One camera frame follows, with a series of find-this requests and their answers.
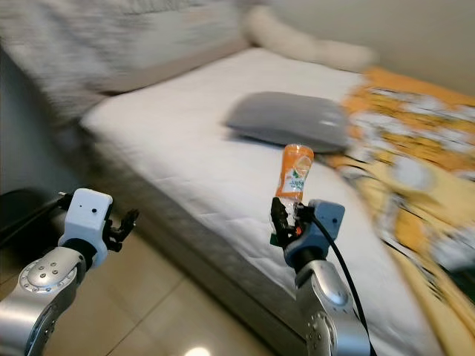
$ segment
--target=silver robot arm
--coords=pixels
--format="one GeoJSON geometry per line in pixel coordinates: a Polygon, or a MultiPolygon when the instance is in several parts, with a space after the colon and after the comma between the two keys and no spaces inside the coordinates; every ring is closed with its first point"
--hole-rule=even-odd
{"type": "Polygon", "coordinates": [[[299,209],[307,209],[334,240],[344,207],[322,200],[311,200],[309,207],[295,204],[294,211],[288,211],[286,206],[288,204],[283,204],[280,198],[272,201],[275,234],[271,243],[283,248],[287,264],[297,274],[296,297],[306,325],[308,355],[374,355],[368,333],[353,311],[351,293],[335,266],[325,260],[330,244],[311,219],[304,221],[298,216],[299,209]]]}
{"type": "Polygon", "coordinates": [[[0,355],[42,354],[86,271],[99,266],[108,250],[120,250],[138,216],[129,211],[120,228],[112,228],[112,198],[90,189],[76,190],[68,205],[59,247],[26,266],[12,293],[0,302],[0,355]]]}

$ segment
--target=wall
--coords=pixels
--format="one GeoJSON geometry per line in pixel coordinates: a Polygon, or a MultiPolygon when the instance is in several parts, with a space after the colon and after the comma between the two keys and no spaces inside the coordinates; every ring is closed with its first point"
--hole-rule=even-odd
{"type": "Polygon", "coordinates": [[[0,60],[0,192],[31,187],[53,199],[72,191],[79,180],[48,137],[45,111],[3,52],[0,60]]]}
{"type": "Polygon", "coordinates": [[[266,0],[322,39],[368,45],[399,73],[475,95],[475,0],[266,0]]]}

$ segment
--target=tiled floor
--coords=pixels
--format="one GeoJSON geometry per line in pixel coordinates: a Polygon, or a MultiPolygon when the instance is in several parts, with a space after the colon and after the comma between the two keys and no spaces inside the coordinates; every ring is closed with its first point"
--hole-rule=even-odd
{"type": "MultiPolygon", "coordinates": [[[[20,266],[0,256],[0,299],[20,266]]],[[[136,234],[91,270],[45,356],[266,356],[272,353],[136,234]]]]}

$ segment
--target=white mattress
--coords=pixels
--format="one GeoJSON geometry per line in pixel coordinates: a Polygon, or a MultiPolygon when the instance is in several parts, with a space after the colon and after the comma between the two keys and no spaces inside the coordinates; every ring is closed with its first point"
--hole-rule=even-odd
{"type": "MultiPolygon", "coordinates": [[[[82,124],[293,295],[294,272],[282,251],[269,244],[269,208],[281,148],[232,136],[222,122],[233,104],[250,93],[282,91],[338,102],[362,80],[358,74],[250,49],[108,99],[82,124]]],[[[443,355],[409,287],[373,233],[356,192],[334,171],[314,164],[304,196],[346,207],[337,244],[378,354],[443,355]]],[[[331,253],[329,260],[339,268],[331,253]]]]}

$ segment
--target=orange blanket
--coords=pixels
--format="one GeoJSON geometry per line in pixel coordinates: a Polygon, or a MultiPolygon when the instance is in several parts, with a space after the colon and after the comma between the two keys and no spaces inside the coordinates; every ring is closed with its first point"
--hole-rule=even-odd
{"type": "Polygon", "coordinates": [[[379,68],[366,77],[344,103],[351,149],[329,164],[367,203],[445,352],[473,355],[474,302],[450,273],[475,264],[475,98],[379,68]]]}

